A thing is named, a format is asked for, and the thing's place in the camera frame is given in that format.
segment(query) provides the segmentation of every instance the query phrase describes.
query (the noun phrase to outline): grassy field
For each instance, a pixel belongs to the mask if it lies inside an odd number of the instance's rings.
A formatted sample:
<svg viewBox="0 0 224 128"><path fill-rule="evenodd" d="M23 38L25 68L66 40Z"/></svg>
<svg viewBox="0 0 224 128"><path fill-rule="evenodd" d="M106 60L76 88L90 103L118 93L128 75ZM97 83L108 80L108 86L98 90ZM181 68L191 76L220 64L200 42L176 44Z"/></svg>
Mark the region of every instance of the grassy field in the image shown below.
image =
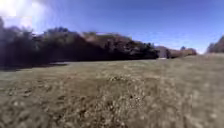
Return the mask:
<svg viewBox="0 0 224 128"><path fill-rule="evenodd" d="M224 55L0 72L0 128L223 128Z"/></svg>

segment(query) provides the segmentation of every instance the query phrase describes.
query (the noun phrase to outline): foliage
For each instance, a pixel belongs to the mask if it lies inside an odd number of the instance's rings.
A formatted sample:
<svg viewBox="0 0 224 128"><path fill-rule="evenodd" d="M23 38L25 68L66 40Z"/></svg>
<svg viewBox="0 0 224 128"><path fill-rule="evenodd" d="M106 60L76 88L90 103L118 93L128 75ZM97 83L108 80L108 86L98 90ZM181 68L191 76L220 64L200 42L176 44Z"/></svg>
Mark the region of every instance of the foliage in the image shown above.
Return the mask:
<svg viewBox="0 0 224 128"><path fill-rule="evenodd" d="M224 53L224 36L217 43L211 43L207 48L207 53Z"/></svg>

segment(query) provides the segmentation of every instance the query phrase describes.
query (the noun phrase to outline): blue sky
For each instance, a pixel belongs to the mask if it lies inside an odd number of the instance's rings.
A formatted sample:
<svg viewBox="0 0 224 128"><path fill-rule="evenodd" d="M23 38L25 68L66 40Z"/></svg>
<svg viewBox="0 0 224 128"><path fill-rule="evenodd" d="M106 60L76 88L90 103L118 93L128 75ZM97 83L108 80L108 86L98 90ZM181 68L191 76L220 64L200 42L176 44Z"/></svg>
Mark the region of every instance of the blue sky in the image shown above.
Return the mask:
<svg viewBox="0 0 224 128"><path fill-rule="evenodd" d="M192 47L200 53L224 33L223 0L33 1L45 9L42 17L33 16L37 20L30 25L38 33L57 26L78 32L118 32L170 48ZM18 24L18 18L7 22Z"/></svg>

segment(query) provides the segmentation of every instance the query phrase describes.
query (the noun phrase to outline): white cloud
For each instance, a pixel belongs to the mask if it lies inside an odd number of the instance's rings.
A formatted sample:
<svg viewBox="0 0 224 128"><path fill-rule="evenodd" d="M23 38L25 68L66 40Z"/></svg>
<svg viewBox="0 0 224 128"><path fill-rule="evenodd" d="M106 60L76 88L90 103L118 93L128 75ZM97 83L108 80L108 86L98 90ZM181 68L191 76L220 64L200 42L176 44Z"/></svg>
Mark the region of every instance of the white cloud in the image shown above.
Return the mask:
<svg viewBox="0 0 224 128"><path fill-rule="evenodd" d="M43 3L41 0L0 0L0 15L19 21L20 26L37 27L47 11Z"/></svg>

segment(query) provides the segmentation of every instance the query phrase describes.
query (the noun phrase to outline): distant tree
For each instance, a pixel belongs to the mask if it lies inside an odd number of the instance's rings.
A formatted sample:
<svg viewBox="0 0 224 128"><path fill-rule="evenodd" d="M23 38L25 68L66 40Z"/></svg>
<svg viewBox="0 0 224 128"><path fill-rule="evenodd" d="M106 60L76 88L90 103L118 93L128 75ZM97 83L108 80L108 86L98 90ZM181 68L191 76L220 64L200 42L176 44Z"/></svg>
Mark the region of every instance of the distant tree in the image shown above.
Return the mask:
<svg viewBox="0 0 224 128"><path fill-rule="evenodd" d="M182 46L182 47L180 48L180 50L186 50L186 47Z"/></svg>

